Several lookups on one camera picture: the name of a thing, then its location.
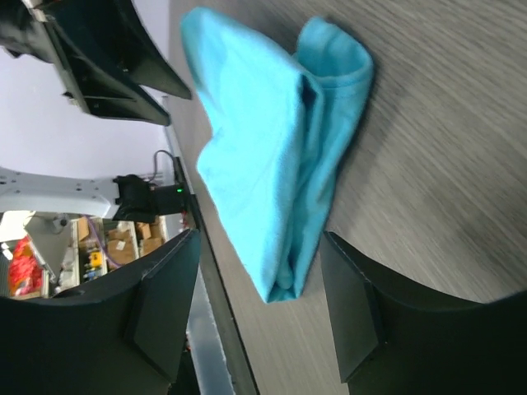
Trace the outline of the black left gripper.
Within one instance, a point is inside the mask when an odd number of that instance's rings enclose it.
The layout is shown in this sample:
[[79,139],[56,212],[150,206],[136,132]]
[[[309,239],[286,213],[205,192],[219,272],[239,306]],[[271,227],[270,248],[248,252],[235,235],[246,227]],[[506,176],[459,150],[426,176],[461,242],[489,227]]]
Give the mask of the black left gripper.
[[[54,22],[44,10],[53,4]],[[131,1],[1,1],[1,49],[12,58],[51,58],[64,95],[87,114],[170,124],[140,86],[189,100]]]

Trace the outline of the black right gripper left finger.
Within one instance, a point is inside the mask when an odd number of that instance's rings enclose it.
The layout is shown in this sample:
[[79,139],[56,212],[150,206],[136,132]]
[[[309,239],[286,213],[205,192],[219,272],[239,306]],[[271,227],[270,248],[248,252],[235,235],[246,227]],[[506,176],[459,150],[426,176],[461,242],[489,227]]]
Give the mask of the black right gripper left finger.
[[186,230],[55,297],[2,299],[2,393],[168,393],[177,380],[199,255],[199,232]]

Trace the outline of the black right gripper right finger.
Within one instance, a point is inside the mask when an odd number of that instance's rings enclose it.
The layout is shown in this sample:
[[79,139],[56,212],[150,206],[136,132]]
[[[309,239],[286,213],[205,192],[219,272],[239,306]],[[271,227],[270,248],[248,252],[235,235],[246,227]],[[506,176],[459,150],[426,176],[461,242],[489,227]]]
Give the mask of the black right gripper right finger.
[[489,303],[424,286],[333,232],[320,261],[340,379],[351,394],[523,394],[526,294]]

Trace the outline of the cyan t-shirt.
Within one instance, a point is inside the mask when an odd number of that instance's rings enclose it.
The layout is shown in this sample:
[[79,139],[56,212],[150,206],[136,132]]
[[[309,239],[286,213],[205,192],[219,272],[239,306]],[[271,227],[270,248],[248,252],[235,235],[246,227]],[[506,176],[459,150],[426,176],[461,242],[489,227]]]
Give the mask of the cyan t-shirt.
[[197,171],[262,301],[297,299],[370,95],[372,56],[317,16],[294,53],[209,7],[188,12],[180,33],[212,129]]

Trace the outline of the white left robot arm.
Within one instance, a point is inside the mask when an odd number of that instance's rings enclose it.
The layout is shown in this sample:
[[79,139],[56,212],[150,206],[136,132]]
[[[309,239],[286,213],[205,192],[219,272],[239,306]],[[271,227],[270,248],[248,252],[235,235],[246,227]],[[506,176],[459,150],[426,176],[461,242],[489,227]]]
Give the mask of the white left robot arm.
[[[130,1],[4,1],[1,45],[13,57],[30,55],[52,64],[65,97],[100,119],[167,127],[170,115],[150,90],[184,100],[192,96]],[[172,168],[174,181],[165,186],[135,174],[74,179],[5,168],[1,208],[151,223],[188,208],[180,160],[173,159]]]

